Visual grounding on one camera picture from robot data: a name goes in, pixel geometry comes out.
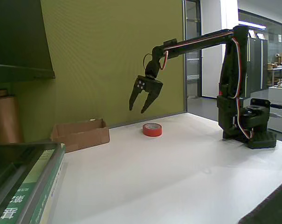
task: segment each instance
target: white tabletop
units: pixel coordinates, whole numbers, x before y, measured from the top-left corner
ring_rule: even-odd
[[[282,68],[268,69],[268,71],[282,70]]]
[[[282,183],[282,142],[252,150],[188,113],[110,129],[110,143],[65,155],[53,224],[235,224]]]

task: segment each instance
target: red tape roll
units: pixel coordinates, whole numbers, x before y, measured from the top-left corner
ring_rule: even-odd
[[[148,123],[143,125],[143,134],[150,137],[158,137],[163,133],[162,126],[156,123]]]

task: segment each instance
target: green wall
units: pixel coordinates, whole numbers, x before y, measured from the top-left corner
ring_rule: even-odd
[[[129,111],[143,56],[163,41],[182,40],[178,0],[41,0],[55,80],[12,85],[26,141],[48,138],[54,123],[104,118],[108,125],[184,109],[183,57],[170,60],[158,79],[159,98],[141,114],[140,94]]]

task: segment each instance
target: brown paper roll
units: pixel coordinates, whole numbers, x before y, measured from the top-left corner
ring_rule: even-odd
[[[16,98],[0,97],[0,144],[23,141]]]

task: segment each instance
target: robotic arm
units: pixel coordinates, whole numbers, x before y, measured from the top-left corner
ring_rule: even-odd
[[[196,49],[204,49],[219,44],[226,44],[222,65],[217,107],[219,125],[223,129],[223,138],[233,138],[248,143],[250,148],[274,147],[276,136],[267,132],[270,102],[252,99],[251,106],[243,108],[243,90],[247,73],[247,36],[246,26],[236,26],[233,30],[225,29],[190,40],[177,42],[176,39],[164,42],[152,50],[152,60],[145,68],[145,77],[138,76],[129,100],[130,110],[137,96],[144,90],[148,93],[141,113],[144,113],[159,96],[163,84],[156,80],[159,70],[163,70],[168,59]]]

